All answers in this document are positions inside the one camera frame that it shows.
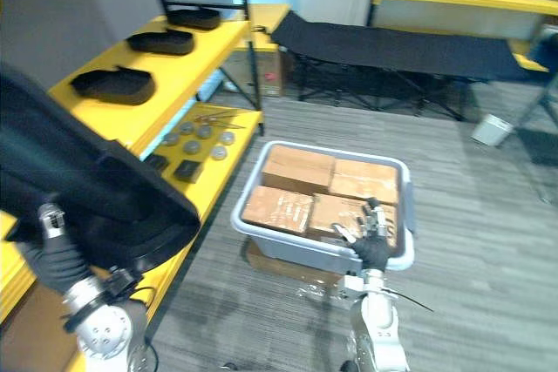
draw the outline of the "gray plastic bin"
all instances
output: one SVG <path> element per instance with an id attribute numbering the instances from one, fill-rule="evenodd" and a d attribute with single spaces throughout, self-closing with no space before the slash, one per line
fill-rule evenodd
<path id="1" fill-rule="evenodd" d="M 263 147 L 260 157 L 242 190 L 242 195 L 238 199 L 238 202 L 236 202 L 235 209 L 231 214 L 231 223 L 236 231 L 249 235 L 262 253 L 268 257 L 291 261 L 328 272 L 337 272 L 339 274 L 345 274 L 347 272 L 358 273 L 361 270 L 362 261 L 357 257 L 355 252 L 348 247 L 322 243 L 321 241 L 298 237 L 269 228 L 253 226 L 242 221 L 241 216 L 244 207 L 254 188 L 261 184 L 262 168 L 268 159 L 271 147 L 274 145 L 284 145 L 300 150 L 327 154 L 340 159 L 365 161 L 397 168 L 400 195 L 398 205 L 398 239 L 402 241 L 398 242 L 399 252 L 389 259 L 387 268 L 390 270 L 404 270 L 412 265 L 415 257 L 412 237 L 415 233 L 415 215 L 411 175 L 405 163 L 388 157 L 372 156 L 370 154 L 358 152 L 343 152 L 341 150 L 285 141 L 268 142 Z"/>

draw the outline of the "small white container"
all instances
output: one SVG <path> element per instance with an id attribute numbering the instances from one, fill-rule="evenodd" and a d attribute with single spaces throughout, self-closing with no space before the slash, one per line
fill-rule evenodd
<path id="1" fill-rule="evenodd" d="M 471 138 L 486 145 L 497 146 L 513 130 L 513 125 L 489 113 L 475 127 Z"/>

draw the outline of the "gray round object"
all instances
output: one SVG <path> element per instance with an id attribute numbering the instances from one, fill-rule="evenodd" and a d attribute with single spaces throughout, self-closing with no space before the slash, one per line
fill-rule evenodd
<path id="1" fill-rule="evenodd" d="M 195 130 L 195 125 L 193 122 L 184 122 L 179 126 L 180 134 L 190 135 Z"/>
<path id="2" fill-rule="evenodd" d="M 201 150 L 201 144 L 200 141 L 196 141 L 195 139 L 193 139 L 192 141 L 188 141 L 183 147 L 182 150 L 186 153 L 186 154 L 196 154 L 197 152 L 199 152 Z"/>
<path id="3" fill-rule="evenodd" d="M 219 136 L 219 141 L 224 145 L 231 145 L 235 142 L 235 133 L 231 131 L 222 132 L 221 136 Z"/>
<path id="4" fill-rule="evenodd" d="M 227 157 L 227 149 L 222 145 L 216 145 L 211 151 L 211 157 L 215 160 L 224 160 Z"/>
<path id="5" fill-rule="evenodd" d="M 176 132 L 170 132 L 168 134 L 165 134 L 165 136 L 163 137 L 163 140 L 161 141 L 161 144 L 163 144 L 163 145 L 177 145 L 179 139 L 180 139 L 180 136 Z"/>
<path id="6" fill-rule="evenodd" d="M 201 139 L 208 139 L 209 137 L 211 137 L 212 133 L 213 129 L 211 128 L 211 126 L 202 125 L 200 128 L 198 128 L 198 132 L 196 134 Z"/>

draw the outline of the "cardboard box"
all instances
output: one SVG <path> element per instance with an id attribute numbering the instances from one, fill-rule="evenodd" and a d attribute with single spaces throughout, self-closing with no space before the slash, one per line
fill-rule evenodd
<path id="1" fill-rule="evenodd" d="M 306 236 L 309 239 L 347 246 L 343 237 L 339 236 L 331 224 L 338 222 L 346 227 L 354 237 L 361 238 L 362 232 L 357 223 L 357 217 L 363 217 L 362 207 L 366 202 L 363 200 L 351 200 L 329 195 L 314 195 L 314 206 L 310 215 L 308 231 Z M 387 242 L 391 248 L 397 245 L 397 211 L 395 206 L 382 205 L 387 222 Z"/>
<path id="2" fill-rule="evenodd" d="M 250 196 L 242 219 L 250 224 L 304 236 L 313 198 L 272 187 L 258 186 Z"/>
<path id="3" fill-rule="evenodd" d="M 267 257 L 252 240 L 249 241 L 246 258 L 250 266 L 256 270 L 287 276 L 320 287 L 334 287 L 342 278 L 340 274 Z"/>
<path id="4" fill-rule="evenodd" d="M 330 195 L 384 204 L 398 204 L 398 171 L 395 167 L 362 161 L 337 159 L 330 183 Z"/>
<path id="5" fill-rule="evenodd" d="M 264 186 L 313 195 L 327 193 L 335 158 L 275 145 L 262 169 Z"/>
<path id="6" fill-rule="evenodd" d="M 255 61 L 262 95 L 282 96 L 284 80 L 289 68 L 285 54 L 279 50 L 257 51 Z M 223 68 L 242 89 L 246 91 L 253 89 L 248 51 L 234 51 L 223 63 Z"/>
<path id="7" fill-rule="evenodd" d="M 1 370 L 59 372 L 78 350 L 76 335 L 63 330 L 62 297 L 37 284 L 2 325 Z"/>

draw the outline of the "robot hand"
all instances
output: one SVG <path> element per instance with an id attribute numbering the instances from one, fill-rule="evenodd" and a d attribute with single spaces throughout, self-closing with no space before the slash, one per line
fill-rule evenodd
<path id="1" fill-rule="evenodd" d="M 137 281 L 122 269 L 101 281 L 66 235 L 64 212 L 44 204 L 38 216 L 43 225 L 42 246 L 18 242 L 17 249 L 38 280 L 64 296 L 71 311 L 64 328 L 77 333 L 86 371 L 148 371 L 146 306 L 129 299 Z"/>
<path id="2" fill-rule="evenodd" d="M 358 218 L 363 237 L 355 237 L 340 224 L 332 224 L 332 227 L 349 242 L 350 248 L 363 261 L 363 270 L 375 269 L 385 271 L 387 261 L 391 255 L 386 240 L 387 227 L 385 223 L 384 210 L 378 200 L 370 198 L 363 206 L 364 219 Z"/>
<path id="3" fill-rule="evenodd" d="M 378 200 L 369 199 L 363 213 L 364 219 L 357 219 L 363 235 L 360 239 L 340 224 L 332 225 L 363 261 L 359 276 L 345 275 L 338 284 L 344 298 L 355 300 L 350 322 L 357 340 L 357 362 L 346 362 L 344 370 L 352 365 L 359 372 L 405 372 L 409 367 L 398 339 L 398 312 L 392 305 L 395 296 L 384 285 L 391 254 L 384 210 Z"/>

